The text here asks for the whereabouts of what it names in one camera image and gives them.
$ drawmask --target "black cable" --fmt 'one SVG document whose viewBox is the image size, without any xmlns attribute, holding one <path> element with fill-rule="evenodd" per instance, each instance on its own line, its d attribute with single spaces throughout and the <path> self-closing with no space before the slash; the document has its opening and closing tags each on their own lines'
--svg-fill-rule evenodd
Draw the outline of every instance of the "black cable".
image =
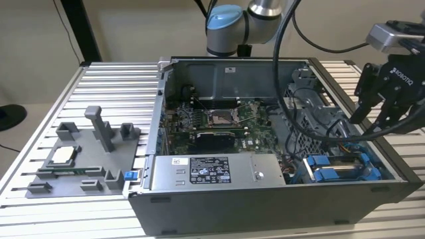
<svg viewBox="0 0 425 239">
<path fill-rule="evenodd" d="M 296 134 L 294 135 L 294 144 L 293 144 L 293 151 L 292 151 L 292 154 L 297 157 L 297 158 L 300 158 L 298 156 L 297 156 L 297 154 L 296 154 L 296 151 L 297 151 L 297 145 L 298 145 L 298 136 L 300 136 L 300 134 Z"/>
<path fill-rule="evenodd" d="M 297 119 L 297 105 L 293 103 L 293 118 Z M 296 155 L 294 151 L 296 151 L 296 148 L 297 148 L 297 137 L 294 139 L 294 146 L 293 146 L 293 152 L 290 153 L 290 150 L 289 150 L 289 140 L 290 140 L 290 137 L 292 137 L 292 134 L 294 133 L 294 128 L 289 126 L 289 134 L 288 134 L 288 137 L 286 137 L 286 140 L 285 140 L 285 150 L 286 150 L 286 153 L 289 154 L 289 156 L 293 158 L 293 159 L 297 159 L 297 160 L 301 160 L 301 158 Z"/>
<path fill-rule="evenodd" d="M 204 4 L 202 4 L 202 1 L 201 0 L 193 0 L 196 2 L 196 4 L 198 5 L 198 8 L 202 12 L 202 15 L 204 17 L 206 17 L 206 10 L 205 10 L 205 7 L 204 7 Z"/>
<path fill-rule="evenodd" d="M 294 13 L 292 15 L 292 24 L 293 24 L 293 27 L 294 27 L 294 30 L 297 31 L 298 35 L 301 36 L 302 40 L 310 45 L 313 46 L 314 48 L 317 48 L 318 50 L 321 51 L 325 51 L 325 52 L 329 52 L 329 53 L 334 53 L 334 54 L 340 54 L 340 53 L 346 53 L 349 51 L 353 51 L 353 50 L 357 50 L 365 46 L 368 46 L 369 44 L 368 43 L 362 43 L 357 46 L 353 46 L 350 48 L 346 48 L 346 49 L 342 49 L 342 50 L 332 50 L 332 49 L 328 49 L 320 45 L 317 45 L 314 42 L 312 42 L 306 36 L 304 35 L 304 33 L 301 32 L 300 28 L 298 28 L 298 24 L 297 24 L 297 19 L 294 17 Z"/>
<path fill-rule="evenodd" d="M 294 92 L 292 93 L 292 100 L 293 100 L 293 98 L 296 97 L 296 96 L 294 96 L 294 93 L 297 93 L 298 90 L 310 90 L 310 91 L 313 91 L 313 92 L 318 95 L 318 97 L 320 97 L 320 93 L 318 93 L 313 88 L 300 87 L 300 88 L 296 89 Z M 313 117 L 313 119 L 316 120 L 316 122 L 320 124 L 320 126 L 322 126 L 325 129 L 328 129 L 326 124 L 329 124 L 329 123 L 322 123 L 322 122 L 320 121 L 320 119 L 316 117 L 316 115 L 313 114 L 313 112 L 312 112 L 312 117 Z"/>
<path fill-rule="evenodd" d="M 68 31 L 67 25 L 65 25 L 65 23 L 64 23 L 64 20 L 61 19 L 61 15 L 60 15 L 60 12 L 59 12 L 59 9 L 57 9 L 56 1 L 55 1 L 55 0 L 52 0 L 52 1 L 53 1 L 53 4 L 55 4 L 55 8 L 56 8 L 56 12 L 57 12 L 57 15 L 59 15 L 59 18 L 60 18 L 61 25 L 64 26 L 65 31 L 67 31 L 67 34 L 68 34 L 68 40 L 69 40 L 71 48 L 72 48 L 75 57 L 77 58 L 79 65 L 80 65 L 81 60 L 80 60 L 80 57 L 79 57 L 77 52 L 75 51 L 75 48 L 73 48 L 73 45 L 72 45 L 72 40 L 71 40 L 69 31 Z"/>
<path fill-rule="evenodd" d="M 405 125 L 410 124 L 417 117 L 421 116 L 424 110 L 425 110 L 425 104 L 421 105 L 421 107 L 418 108 L 418 110 L 412 114 L 412 116 L 409 116 L 408 118 L 405 118 L 404 120 L 398 121 L 392 127 L 385 128 L 384 130 L 370 133 L 370 134 L 364 134 L 362 136 L 352 136 L 348 138 L 333 138 L 333 137 L 325 137 L 325 136 L 320 136 L 316 134 L 312 134 L 309 131 L 306 131 L 301 125 L 297 123 L 297 121 L 293 119 L 293 117 L 290 116 L 290 111 L 288 109 L 288 106 L 284 102 L 284 96 L 280 90 L 280 82 L 278 82 L 278 53 L 280 53 L 280 46 L 281 46 L 281 41 L 284 38 L 284 34 L 285 34 L 285 29 L 288 27 L 293 12 L 300 4 L 301 0 L 294 0 L 288 14 L 285 15 L 284 19 L 282 19 L 282 23 L 278 27 L 277 30 L 277 36 L 276 36 L 276 44 L 274 44 L 274 49 L 273 49 L 273 61 L 272 61 L 272 73 L 273 73 L 273 85 L 274 85 L 274 90 L 276 90 L 276 95 L 277 95 L 277 101 L 280 104 L 280 108 L 284 111 L 286 118 L 290 122 L 290 124 L 294 126 L 294 128 L 308 137 L 310 137 L 314 140 L 318 141 L 325 141 L 325 142 L 358 142 L 358 141 L 368 141 L 368 140 L 373 140 L 377 137 L 381 137 L 389 133 L 393 133 L 397 129 L 400 129 L 401 127 L 404 127 Z"/>
<path fill-rule="evenodd" d="M 206 12 L 206 17 L 205 17 L 205 35 L 206 35 L 206 30 L 208 30 L 208 22 L 210 19 L 210 15 L 212 15 L 212 10 L 214 5 L 217 4 L 218 0 L 210 0 L 210 3 L 208 4 L 208 12 Z"/>
<path fill-rule="evenodd" d="M 1 148 L 5 148 L 5 149 L 8 149 L 8 150 L 12 150 L 12 151 L 15 151 L 15 152 L 17 152 L 17 153 L 20 153 L 20 151 L 19 151 L 17 149 L 13 149 L 13 148 L 9 148 L 9 147 L 5 147 L 5 146 L 4 146 L 4 145 L 1 145 L 1 144 L 0 144 L 0 147 L 1 147 Z"/>
<path fill-rule="evenodd" d="M 296 138 L 294 147 L 293 147 L 293 154 L 297 155 L 297 154 L 300 154 L 302 151 L 305 151 L 305 153 L 308 153 L 306 150 L 305 150 L 306 148 L 302 148 L 302 149 L 300 149 L 300 151 L 296 152 L 296 150 L 297 150 L 297 143 L 298 143 L 298 138 Z"/>
<path fill-rule="evenodd" d="M 278 109 L 278 105 L 268 106 L 268 107 L 265 108 L 265 114 L 266 114 L 268 116 L 277 116 L 277 115 L 280 115 L 278 113 L 270 113 L 270 111 L 273 111 L 273 110 L 276 110 L 276 109 Z"/>
<path fill-rule="evenodd" d="M 184 90 L 185 88 L 189 88 L 189 91 L 190 91 L 190 88 L 193 87 L 192 84 L 182 84 L 181 87 L 180 87 L 180 99 L 184 101 L 184 100 L 188 100 L 190 98 L 190 95 L 184 98 Z"/>
<path fill-rule="evenodd" d="M 330 125 L 330 127 L 326 130 L 326 137 L 329 137 L 330 131 L 334 128 L 334 126 L 337 126 L 338 122 L 341 121 L 341 119 L 337 119 L 333 124 Z"/>
</svg>

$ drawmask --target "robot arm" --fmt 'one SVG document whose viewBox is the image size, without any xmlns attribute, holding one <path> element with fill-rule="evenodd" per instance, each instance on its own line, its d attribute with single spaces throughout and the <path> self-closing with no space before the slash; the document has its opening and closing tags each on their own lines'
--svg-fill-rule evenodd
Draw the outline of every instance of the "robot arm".
<svg viewBox="0 0 425 239">
<path fill-rule="evenodd" d="M 248 9 L 220 5 L 208 20 L 206 51 L 210 56 L 232 56 L 237 46 L 265 43 L 281 21 L 281 0 L 252 0 Z"/>
<path fill-rule="evenodd" d="M 358 105 L 350 123 L 360 123 L 372 108 L 384 102 L 378 117 L 366 132 L 370 133 L 377 128 L 393 126 L 408 112 L 410 117 L 425 103 L 425 25 L 402 21 L 376 24 L 366 42 L 378 51 L 390 54 L 382 66 L 370 63 L 365 65 L 354 90 Z M 422 127 L 425 112 L 394 133 L 408 133 Z"/>
</svg>

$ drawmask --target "label sticker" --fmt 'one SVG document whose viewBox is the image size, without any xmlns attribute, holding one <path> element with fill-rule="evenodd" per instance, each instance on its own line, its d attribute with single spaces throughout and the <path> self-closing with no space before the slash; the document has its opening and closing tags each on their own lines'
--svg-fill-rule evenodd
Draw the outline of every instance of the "label sticker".
<svg viewBox="0 0 425 239">
<path fill-rule="evenodd" d="M 172 165 L 188 165 L 188 158 L 173 158 Z"/>
<path fill-rule="evenodd" d="M 230 183 L 228 157 L 190 158 L 190 183 Z"/>
<path fill-rule="evenodd" d="M 224 72 L 225 73 L 234 73 L 236 72 L 236 67 L 225 67 Z"/>
<path fill-rule="evenodd" d="M 76 175 L 76 173 L 72 171 L 65 171 L 65 172 L 55 172 L 55 175 Z"/>
</svg>

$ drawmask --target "blue drive bracket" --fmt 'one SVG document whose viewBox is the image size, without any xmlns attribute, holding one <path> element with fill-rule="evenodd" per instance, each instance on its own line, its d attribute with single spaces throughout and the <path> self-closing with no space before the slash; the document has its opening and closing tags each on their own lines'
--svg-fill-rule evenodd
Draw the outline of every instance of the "blue drive bracket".
<svg viewBox="0 0 425 239">
<path fill-rule="evenodd" d="M 326 182 L 340 179 L 340 176 L 333 168 L 318 169 L 314 173 L 316 182 Z"/>
<path fill-rule="evenodd" d="M 372 162 L 370 162 L 370 158 L 368 157 L 368 155 L 365 153 L 361 154 L 361 160 L 365 164 L 365 171 L 364 171 L 364 175 L 360 177 L 362 180 L 366 181 L 376 181 L 376 180 L 381 180 L 381 172 L 380 170 L 373 166 Z"/>
<path fill-rule="evenodd" d="M 310 167 L 322 167 L 330 165 L 330 161 L 326 155 L 309 155 L 306 158 L 306 162 Z"/>
</svg>

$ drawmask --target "wall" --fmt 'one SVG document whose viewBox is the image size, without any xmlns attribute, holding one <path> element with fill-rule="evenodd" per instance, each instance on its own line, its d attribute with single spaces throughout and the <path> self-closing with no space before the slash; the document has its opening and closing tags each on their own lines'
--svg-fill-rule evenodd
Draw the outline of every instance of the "wall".
<svg viewBox="0 0 425 239">
<path fill-rule="evenodd" d="M 53 3 L 0 6 L 0 104 L 53 102 L 79 65 Z"/>
<path fill-rule="evenodd" d="M 218 2 L 248 4 L 246 0 Z M 84 3 L 105 61 L 156 61 L 160 56 L 204 55 L 204 17 L 192 0 Z M 0 0 L 0 5 L 0 103 L 53 102 L 77 63 L 52 1 Z M 297 20 L 316 43 L 341 49 L 364 41 L 376 22 L 418 21 L 424 8 L 424 0 L 304 0 Z M 306 45 L 292 25 L 285 36 L 281 56 L 352 59 L 360 65 L 385 60 L 385 55 L 370 47 L 341 55 L 324 53 Z M 256 45 L 253 56 L 270 56 L 272 49 L 272 43 Z"/>
</svg>

